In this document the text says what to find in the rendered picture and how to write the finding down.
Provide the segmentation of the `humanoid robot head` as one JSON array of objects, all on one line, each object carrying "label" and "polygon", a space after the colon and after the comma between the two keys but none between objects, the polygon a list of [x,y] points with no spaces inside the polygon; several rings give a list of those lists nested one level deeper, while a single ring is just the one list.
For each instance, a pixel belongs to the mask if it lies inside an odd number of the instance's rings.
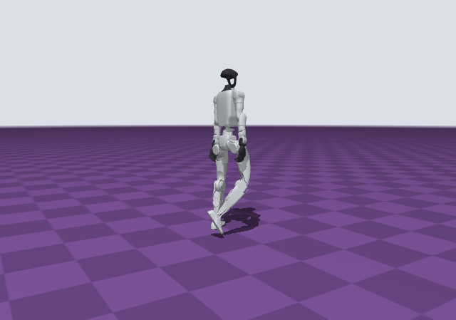
[{"label": "humanoid robot head", "polygon": [[[223,91],[228,91],[228,90],[231,90],[231,88],[235,87],[236,82],[237,82],[237,76],[238,76],[238,73],[236,71],[234,71],[232,69],[225,69],[221,72],[220,76],[222,78],[226,78],[228,81],[228,84],[229,84],[224,87]],[[230,83],[231,79],[234,79],[234,84]]]}]

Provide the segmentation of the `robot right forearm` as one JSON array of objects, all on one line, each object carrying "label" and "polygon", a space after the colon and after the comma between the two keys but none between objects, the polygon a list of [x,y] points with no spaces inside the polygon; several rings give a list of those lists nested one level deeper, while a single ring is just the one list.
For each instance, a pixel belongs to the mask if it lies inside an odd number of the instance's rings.
[{"label": "robot right forearm", "polygon": [[239,139],[240,138],[243,139],[244,144],[247,142],[247,139],[246,139],[247,134],[246,134],[246,128],[245,128],[246,120],[247,120],[247,116],[244,113],[242,113],[239,117],[239,122],[237,123],[238,136],[239,136]]}]

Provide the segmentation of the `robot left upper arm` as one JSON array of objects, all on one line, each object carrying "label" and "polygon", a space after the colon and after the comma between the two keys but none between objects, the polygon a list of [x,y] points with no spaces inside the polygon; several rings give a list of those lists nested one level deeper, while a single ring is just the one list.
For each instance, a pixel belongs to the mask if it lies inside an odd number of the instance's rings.
[{"label": "robot left upper arm", "polygon": [[219,125],[217,120],[217,96],[214,97],[214,123],[215,125]]}]

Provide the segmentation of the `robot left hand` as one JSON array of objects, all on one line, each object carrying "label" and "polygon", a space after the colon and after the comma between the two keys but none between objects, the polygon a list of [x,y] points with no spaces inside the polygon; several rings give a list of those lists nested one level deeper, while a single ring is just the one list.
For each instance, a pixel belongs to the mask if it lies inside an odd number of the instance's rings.
[{"label": "robot left hand", "polygon": [[[215,143],[215,140],[212,141],[212,148],[213,148],[213,146],[214,146],[214,143]],[[215,160],[216,160],[216,158],[217,158],[218,155],[215,155],[215,154],[213,153],[212,148],[211,148],[211,150],[210,150],[209,158],[210,158],[212,161],[216,162]]]}]

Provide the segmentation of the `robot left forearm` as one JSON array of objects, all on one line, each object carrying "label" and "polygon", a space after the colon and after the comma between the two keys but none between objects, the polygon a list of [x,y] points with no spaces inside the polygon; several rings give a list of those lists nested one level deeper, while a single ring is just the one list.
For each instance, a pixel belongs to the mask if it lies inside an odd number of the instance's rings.
[{"label": "robot left forearm", "polygon": [[213,136],[213,140],[215,140],[215,145],[219,142],[219,136],[221,135],[221,129],[222,127],[218,126],[218,125],[215,125],[214,123],[214,136]]}]

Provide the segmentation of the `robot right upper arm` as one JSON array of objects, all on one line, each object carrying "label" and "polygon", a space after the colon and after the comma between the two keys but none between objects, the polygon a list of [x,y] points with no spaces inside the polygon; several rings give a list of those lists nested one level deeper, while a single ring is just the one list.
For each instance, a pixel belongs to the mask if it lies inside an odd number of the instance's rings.
[{"label": "robot right upper arm", "polygon": [[233,91],[233,99],[235,99],[236,118],[239,122],[239,117],[244,109],[244,93],[240,91]]}]

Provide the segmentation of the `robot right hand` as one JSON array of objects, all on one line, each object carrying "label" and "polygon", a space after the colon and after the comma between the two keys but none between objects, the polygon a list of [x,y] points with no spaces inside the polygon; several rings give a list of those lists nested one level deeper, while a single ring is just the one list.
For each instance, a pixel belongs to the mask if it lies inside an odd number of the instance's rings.
[{"label": "robot right hand", "polygon": [[243,143],[243,139],[242,138],[239,139],[239,145],[240,145],[239,154],[238,154],[237,158],[234,159],[234,160],[236,160],[236,162],[242,162],[244,160],[244,158],[245,158],[245,155],[246,155],[246,149],[245,149],[246,143],[245,144]]}]

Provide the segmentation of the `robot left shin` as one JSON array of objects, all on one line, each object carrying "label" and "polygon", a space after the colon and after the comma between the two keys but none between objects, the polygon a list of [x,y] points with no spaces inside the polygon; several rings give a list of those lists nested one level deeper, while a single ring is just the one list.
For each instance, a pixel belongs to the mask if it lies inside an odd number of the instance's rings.
[{"label": "robot left shin", "polygon": [[214,181],[213,206],[214,206],[214,211],[217,213],[217,211],[223,205],[224,190],[223,191],[216,191],[215,183],[216,183],[216,181]]}]

